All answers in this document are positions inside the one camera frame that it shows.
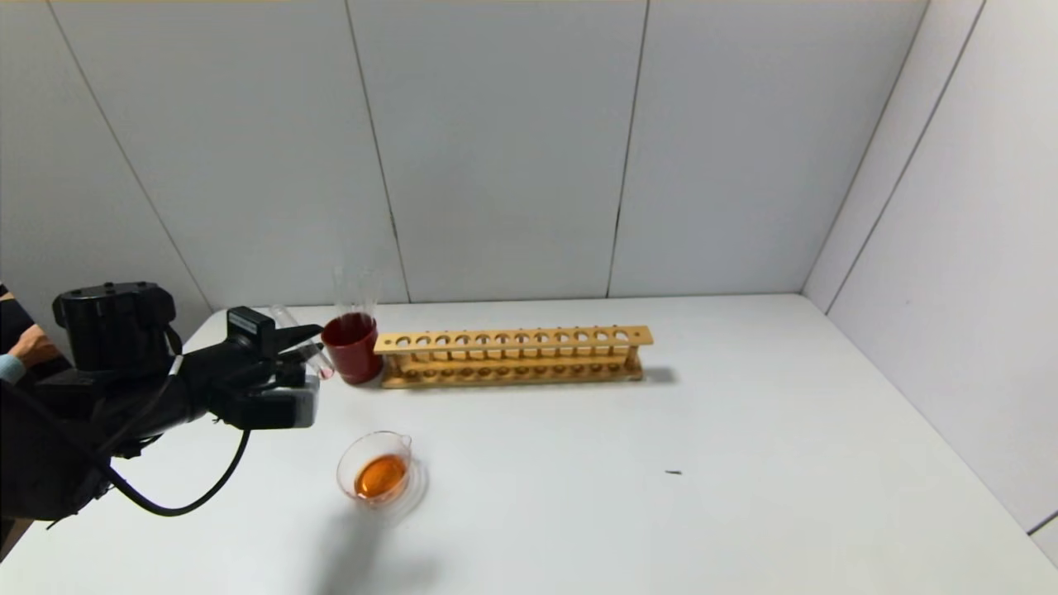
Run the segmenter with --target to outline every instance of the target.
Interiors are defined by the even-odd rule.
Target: red liquid
[[[407,473],[404,459],[396,454],[385,454],[368,463],[353,483],[353,491],[365,499],[387,494],[387,500],[400,495],[404,486],[401,482]]]

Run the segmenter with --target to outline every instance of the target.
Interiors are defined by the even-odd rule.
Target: wall seam
[[[985,5],[987,4],[988,0],[982,0],[981,6],[978,7],[978,13],[973,16],[973,22],[970,23],[970,29],[966,33],[966,39],[963,40],[963,46],[959,49],[959,55],[955,56],[955,61],[952,64],[951,70],[948,72],[948,77],[945,79],[944,86],[941,88],[941,93],[937,94],[936,101],[933,103],[933,108],[929,112],[929,118],[926,119],[926,125],[923,126],[922,131],[918,133],[918,139],[915,140],[915,145],[911,148],[911,152],[908,155],[908,159],[905,161],[904,167],[900,169],[900,175],[896,178],[896,182],[893,183],[893,188],[890,191],[889,197],[886,198],[884,204],[881,205],[878,216],[871,226],[871,231],[868,232],[867,237],[863,238],[863,244],[860,245],[859,251],[856,252],[856,257],[853,258],[852,266],[849,267],[844,278],[841,280],[841,285],[838,286],[838,290],[835,292],[834,298],[831,299],[831,305],[826,307],[826,310],[824,311],[825,314],[829,315],[831,310],[834,309],[834,305],[837,304],[838,298],[841,296],[841,292],[845,288],[845,284],[849,283],[849,278],[852,276],[853,271],[856,270],[856,265],[859,264],[860,257],[863,256],[863,251],[871,242],[871,237],[874,235],[875,230],[878,229],[878,223],[881,222],[882,217],[886,215],[886,210],[889,209],[889,204],[892,202],[893,196],[896,195],[896,191],[900,187],[900,182],[904,181],[904,176],[908,173],[911,162],[914,161],[915,154],[918,152],[918,147],[922,145],[923,139],[926,138],[926,132],[933,123],[933,116],[936,115],[936,111],[941,107],[941,103],[944,101],[945,94],[948,92],[948,85],[951,84],[951,79],[954,77],[955,71],[959,70],[960,62],[963,61],[963,54],[966,53],[966,48],[970,43],[970,38],[973,37],[973,31],[977,30],[978,21],[981,19],[981,14],[984,12]]]
[[[886,96],[886,103],[882,104],[881,111],[878,112],[878,120],[875,121],[874,129],[871,130],[871,138],[868,139],[867,145],[863,147],[863,155],[860,156],[859,163],[856,164],[856,172],[853,174],[853,179],[849,182],[849,187],[845,190],[845,194],[841,198],[841,204],[838,206],[837,213],[834,214],[834,218],[831,220],[831,227],[827,228],[826,235],[823,236],[823,244],[820,245],[819,252],[816,253],[816,258],[811,262],[811,268],[808,269],[808,274],[804,276],[804,283],[801,284],[801,295],[804,295],[804,290],[808,287],[808,278],[811,277],[813,271],[816,270],[816,265],[819,264],[819,258],[823,255],[823,250],[826,249],[826,242],[829,241],[831,235],[834,233],[834,228],[838,224],[838,219],[841,218],[841,213],[845,210],[845,204],[849,202],[849,196],[853,193],[853,186],[856,185],[856,179],[859,178],[860,169],[863,168],[863,163],[867,161],[867,155],[871,151],[871,145],[874,144],[874,138],[878,134],[878,128],[881,127],[881,121],[886,118],[886,111],[889,109],[889,103],[893,100],[893,93],[896,92],[896,86],[900,82],[900,76],[904,75],[904,69],[908,66],[908,58],[911,56],[911,52],[914,51],[915,43],[918,41],[918,34],[923,29],[923,21],[926,20],[926,13],[929,12],[929,7],[932,3],[933,0],[927,0],[926,7],[918,17],[918,24],[915,25],[915,33],[911,37],[911,43],[908,44],[908,51],[904,54],[904,60],[900,61],[900,69],[896,73],[896,78],[893,79],[892,87],[889,88],[889,95]]]
[[[66,43],[67,51],[70,52],[70,57],[73,59],[74,66],[77,67],[77,73],[80,74],[81,80],[85,82],[85,87],[88,88],[88,93],[92,97],[92,102],[95,104],[95,109],[99,110],[99,115],[103,116],[104,124],[107,125],[107,130],[110,131],[110,137],[114,140],[114,144],[117,145],[117,150],[122,154],[122,159],[125,160],[125,164],[128,166],[129,172],[132,174],[132,178],[135,180],[138,186],[140,186],[140,192],[143,193],[144,200],[150,206],[151,212],[154,214],[154,218],[158,219],[158,224],[162,226],[162,230],[165,232],[165,237],[168,238],[169,244],[172,246],[172,250],[177,253],[177,257],[180,258],[180,263],[184,266],[184,270],[187,271],[187,276],[190,277],[191,283],[195,285],[195,289],[198,290],[199,295],[205,303],[206,308],[211,312],[216,312],[217,309],[209,303],[209,299],[205,296],[205,292],[202,291],[202,286],[199,285],[197,278],[195,278],[195,273],[191,272],[190,267],[187,265],[187,259],[184,258],[183,252],[180,251],[180,247],[177,246],[175,239],[172,239],[172,234],[169,229],[165,227],[165,221],[162,219],[162,215],[158,212],[158,208],[154,205],[154,201],[150,198],[150,193],[147,192],[147,186],[144,185],[143,180],[140,178],[140,174],[132,166],[132,160],[129,159],[128,152],[125,150],[125,146],[122,145],[121,139],[117,138],[117,132],[114,131],[114,127],[110,124],[110,119],[107,118],[107,112],[103,109],[103,104],[99,103],[99,97],[95,94],[95,89],[92,88],[91,82],[88,79],[88,74],[85,73],[85,69],[80,66],[80,60],[77,58],[77,54],[73,51],[73,44],[70,42],[70,38],[67,36],[66,30],[62,29],[62,23],[59,21],[59,16],[55,13],[55,7],[52,5],[52,0],[48,0],[48,11],[52,14],[52,19],[55,21],[55,26],[59,30],[59,35],[62,36],[62,42]]]
[[[371,112],[371,100],[367,94],[367,78],[364,76],[364,65],[360,61],[360,48],[357,46],[357,32],[352,26],[352,8],[349,7],[350,0],[343,0],[345,4],[345,18],[349,21],[349,38],[352,40],[352,54],[357,58],[357,72],[360,74],[360,89],[364,93],[364,106],[367,108],[367,121],[371,125],[371,140],[375,142],[375,155],[379,160],[379,175],[382,176],[382,192],[386,196],[386,208],[389,210],[389,226],[394,232],[394,242],[397,245],[397,260],[400,263],[400,274],[404,280],[404,293],[407,295],[407,303],[412,301],[412,286],[407,283],[407,270],[404,268],[404,255],[400,249],[400,235],[397,233],[397,217],[394,216],[394,203],[389,200],[389,183],[386,180],[386,168],[382,165],[382,147],[379,146],[379,134],[375,129],[375,115]]]
[[[617,216],[614,219],[614,246],[609,252],[609,274],[606,276],[606,293],[604,298],[609,298],[609,289],[614,283],[614,265],[617,263],[617,234],[621,228],[621,206],[624,204],[624,187],[628,181],[628,158],[632,155],[632,130],[636,125],[636,103],[639,101],[639,79],[643,73],[643,54],[646,51],[646,24],[651,17],[651,0],[646,0],[643,8],[643,33],[639,38],[639,61],[636,66],[636,85],[632,90],[632,113],[628,114],[628,139],[624,145],[624,165],[621,168],[621,188],[617,195]]]

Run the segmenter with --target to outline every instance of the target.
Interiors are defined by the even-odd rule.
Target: test tube
[[[294,314],[290,313],[290,310],[286,306],[276,304],[269,308],[269,312],[272,313],[272,318],[275,319],[279,328],[297,326],[297,320],[294,319]],[[327,380],[331,376],[334,376],[334,364],[330,362],[327,354],[321,351],[320,347],[311,339],[298,345],[297,350],[302,351],[305,356],[305,363],[316,371],[316,375],[320,376],[321,380]]]

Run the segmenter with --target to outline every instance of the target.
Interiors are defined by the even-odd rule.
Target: white tabletop
[[[330,308],[293,308],[324,323]],[[0,566],[3,593],[1058,593],[1058,570],[929,423],[795,295],[380,306],[383,331],[647,324],[643,382],[428,392],[324,383],[229,485],[163,519],[113,491]],[[187,349],[224,336],[215,314]],[[419,507],[379,528],[334,468],[414,436]],[[168,506],[239,432],[207,419],[120,471]],[[681,475],[665,473],[679,470]]]

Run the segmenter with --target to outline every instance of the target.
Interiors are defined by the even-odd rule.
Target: white wall
[[[52,300],[105,281],[172,293],[188,337],[209,315],[99,113],[48,4],[0,2],[0,269],[58,343]]]
[[[412,300],[606,294],[642,0],[350,0]]]
[[[652,3],[609,294],[800,291],[925,5]]]
[[[214,307],[407,300],[343,0],[54,6]]]
[[[1055,23],[985,4],[829,313],[1025,528],[1058,508]]]
[[[926,8],[863,163],[804,286],[804,294],[824,312],[892,196],[983,3],[934,0]]]
[[[1033,536],[1033,541],[1058,566],[1058,521],[1051,521]]]

